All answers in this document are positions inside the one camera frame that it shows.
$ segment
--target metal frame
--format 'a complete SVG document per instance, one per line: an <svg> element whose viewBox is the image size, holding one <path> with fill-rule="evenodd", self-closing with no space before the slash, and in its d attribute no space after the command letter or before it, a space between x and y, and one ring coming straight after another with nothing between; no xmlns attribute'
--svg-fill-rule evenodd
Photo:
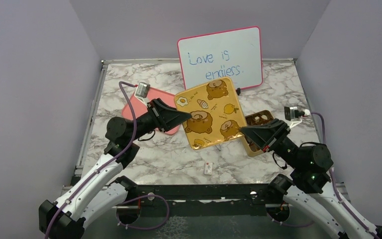
<svg viewBox="0 0 382 239"><path fill-rule="evenodd" d="M90 114L89 114L89 120L88 120L89 123L87 124L86 132L85 132L84 138L83 138L83 143L81 144L80 154L78 156L78 160L77 160L77 165L76 165L76 170L74 172L74 176L78 175L78 173L81 176L81 173L83 171L83 166L84 166L83 159L84 159L85 155L87 154L87 150L88 150L88 147L89 147L89 144L90 144L90 137L91 137L91 134L92 134L92 131L93 131L94 120L95 120L95 117L96 117L96 113L97 113L98 104L99 104L99 101L100 101L101 92L103 90L104 80L106 78L106 72L107 72L108 64L104 63L104 61L101 61L101 62L102 62L103 65L101 67L101 72L100 72L100 77L99 77L99 80L98 80L97 89L96 89L96 92L95 92L95 97L93 99L92 108L91 108Z"/></svg>
<svg viewBox="0 0 382 239"><path fill-rule="evenodd" d="M216 199L243 199L237 195L247 195L248 191L256 191L257 189L263 190L267 186L266 183L261 184L200 184L200 185L138 185L138 192L142 195L154 193L163 194L167 200L216 200ZM348 191L344 183L336 183L338 191L348 200ZM62 188L61 195L65 194L72 189L72 186L65 186ZM108 189L108 185L104 186L101 190ZM269 201L264 202L266 207L277 207L276 203Z"/></svg>
<svg viewBox="0 0 382 239"><path fill-rule="evenodd" d="M263 58L262 62L272 63L295 63L296 58ZM156 58L156 59L126 59L126 60L104 60L103 64L157 64L157 63L179 63L179 58Z"/></svg>

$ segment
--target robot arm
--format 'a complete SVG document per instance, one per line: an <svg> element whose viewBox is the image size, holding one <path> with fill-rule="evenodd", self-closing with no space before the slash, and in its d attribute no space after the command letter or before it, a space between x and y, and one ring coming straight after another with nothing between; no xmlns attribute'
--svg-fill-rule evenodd
<svg viewBox="0 0 382 239"><path fill-rule="evenodd" d="M241 132L264 152L274 151L294 168L290 175L292 180L278 175L269 184L271 196L284 197L293 203L321 224L332 238L382 239L382 226L362 217L340 192L334 190L327 174L333 161L325 144L309 143L311 145L298 147L287 137L290 127L279 119L265 125L242 127Z"/></svg>
<svg viewBox="0 0 382 239"><path fill-rule="evenodd" d="M109 180L120 173L135 157L139 146L134 143L114 160L135 133L135 139L156 128L169 131L191 118L191 114L177 111L160 99L147 104L147 113L137 118L136 132L133 122L114 117L107 123L105 137L109 144L96 165L66 194L54 203L46 200L39 207L39 227L50 238L79 239L85 228L104 211L125 201L134 183L126 177L117 178L108 189L101 191Z"/></svg>

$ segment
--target black motor joint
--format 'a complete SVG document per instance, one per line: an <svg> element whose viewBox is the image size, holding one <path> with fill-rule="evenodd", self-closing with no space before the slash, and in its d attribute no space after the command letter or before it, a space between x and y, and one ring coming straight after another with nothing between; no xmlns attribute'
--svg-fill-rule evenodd
<svg viewBox="0 0 382 239"><path fill-rule="evenodd" d="M290 176L305 193L322 193L322 187L330 182L326 172L333 161L325 144L310 142L298 147L287 137L290 133L288 124L279 119L264 125L242 127L241 131L259 148L275 152L294 168Z"/></svg>
<svg viewBox="0 0 382 239"><path fill-rule="evenodd" d="M190 113L177 111L177 109L165 104L160 98L153 99L147 105L147 112L136 119L136 131L133 140L139 139L155 129L162 132L170 131L190 118ZM113 117L107 123L106 130L105 137L109 139L109 143L104 149L104 153L115 157L131 141L134 122L122 117ZM134 159L139 148L133 143L116 162L122 163L125 168Z"/></svg>

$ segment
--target pink whiteboard frame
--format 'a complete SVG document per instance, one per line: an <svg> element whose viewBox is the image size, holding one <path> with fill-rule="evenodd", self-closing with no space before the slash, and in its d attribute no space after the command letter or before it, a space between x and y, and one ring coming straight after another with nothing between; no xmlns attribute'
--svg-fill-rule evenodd
<svg viewBox="0 0 382 239"><path fill-rule="evenodd" d="M197 35L197 36L189 36L189 37L184 37L184 38L179 39L179 40L177 41L177 48L178 48L178 55L179 55L179 63L181 64L182 79L183 79L183 81L184 81L184 87L185 87L185 89L187 89L187 86L185 85L184 70L182 69L181 55L180 55L180 52L179 52L179 41L184 40L184 39L189 39L189 38L195 38L195 37L201 37L201 36L214 35L214 34L219 34L219 33L230 32L230 31L244 30L244 29L254 28L254 27L258 28L258 31L259 31L259 33L260 33L261 83L258 84L258 85L255 85L255 86L248 86L248 87L241 88L241 90L248 89L248 88L252 88L252 87L260 86L260 85L264 82L264 77L263 77L263 58L262 58L262 49L261 49L261 30L260 30L260 28L259 28L258 26L248 26L248 27L243 27L243 28L238 28L238 29L233 29L233 30L219 31L219 32L207 33L207 34Z"/></svg>

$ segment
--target brown tray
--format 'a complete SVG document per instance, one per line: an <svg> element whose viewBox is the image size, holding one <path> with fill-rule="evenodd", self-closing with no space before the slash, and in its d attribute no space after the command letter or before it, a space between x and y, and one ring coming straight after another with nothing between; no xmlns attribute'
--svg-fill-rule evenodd
<svg viewBox="0 0 382 239"><path fill-rule="evenodd" d="M263 125L272 121L273 115L270 111L260 111L254 113L249 116L245 116L245 120L247 121L247 125ZM263 153L263 151L256 146L251 140L247 139L247 137L242 137L241 142L244 145L245 151L247 151L247 155L250 157L254 157Z"/></svg>

